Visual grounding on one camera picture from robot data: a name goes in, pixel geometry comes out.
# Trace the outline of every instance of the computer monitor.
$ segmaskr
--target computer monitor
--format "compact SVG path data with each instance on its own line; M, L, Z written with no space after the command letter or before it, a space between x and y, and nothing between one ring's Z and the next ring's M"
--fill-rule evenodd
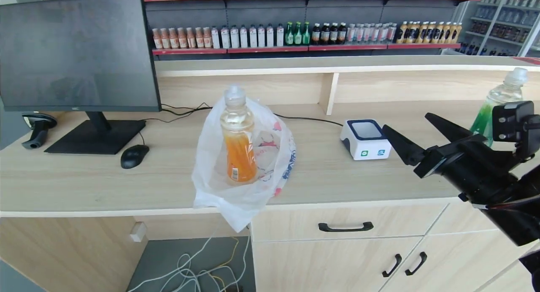
M116 154L145 126L102 111L161 111L143 0L43 0L0 6L6 111L85 111L46 152Z

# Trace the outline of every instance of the black handle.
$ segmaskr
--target black handle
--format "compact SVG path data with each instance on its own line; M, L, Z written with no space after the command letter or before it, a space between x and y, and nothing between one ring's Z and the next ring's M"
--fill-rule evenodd
M401 263L401 255L396 254L396 264L390 270L390 272L383 271L382 272L382 277L389 277L390 275L392 275L392 273L397 269L397 267L398 267L398 265L400 265L400 263Z
M319 230L322 232L362 232L362 231L369 231L373 228L373 224L371 221L367 221L363 223L363 227L359 229L330 229L328 226L328 223L319 223Z
M413 275L414 273L416 273L416 271L418 271L418 269L420 269L420 267L422 267L422 265L424 265L426 260L428 260L428 255L426 254L426 252L420 252L420 259L421 259L420 265L418 265L418 267L416 267L416 269L414 269L412 272L409 269L405 270L405 275L407 276Z

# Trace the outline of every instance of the monitor base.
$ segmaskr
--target monitor base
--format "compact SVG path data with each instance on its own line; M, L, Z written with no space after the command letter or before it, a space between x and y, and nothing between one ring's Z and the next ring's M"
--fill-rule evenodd
M97 129L91 120L86 120L52 146L49 146L45 152L115 155L146 125L144 121L134 120L110 120L107 122L110 124L110 128L105 132Z

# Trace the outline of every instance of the green bottle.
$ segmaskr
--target green bottle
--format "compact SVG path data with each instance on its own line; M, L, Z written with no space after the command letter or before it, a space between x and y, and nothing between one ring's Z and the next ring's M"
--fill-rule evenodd
M486 144L493 144L493 107L507 102L523 101L521 87L527 82L527 70L523 68L515 68L505 77L503 84L490 90L486 101L480 108L470 131L474 134L484 135L488 140Z
M303 45L309 45L309 40L311 38L309 36L309 22L306 22L304 24L305 24L305 31L304 31L304 34L302 36L302 44Z
M295 31L294 35L294 45L301 45L302 44L302 28L300 26L300 22L297 22L297 30Z
M294 44L294 35L293 35L293 23L287 22L287 31L285 32L285 45Z

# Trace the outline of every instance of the monitor stand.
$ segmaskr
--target monitor stand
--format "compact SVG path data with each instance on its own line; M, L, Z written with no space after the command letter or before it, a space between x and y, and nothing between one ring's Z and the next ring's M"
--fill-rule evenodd
M146 125L140 120L110 120L100 111L87 111L86 120L49 146L45 152L55 154L118 153Z

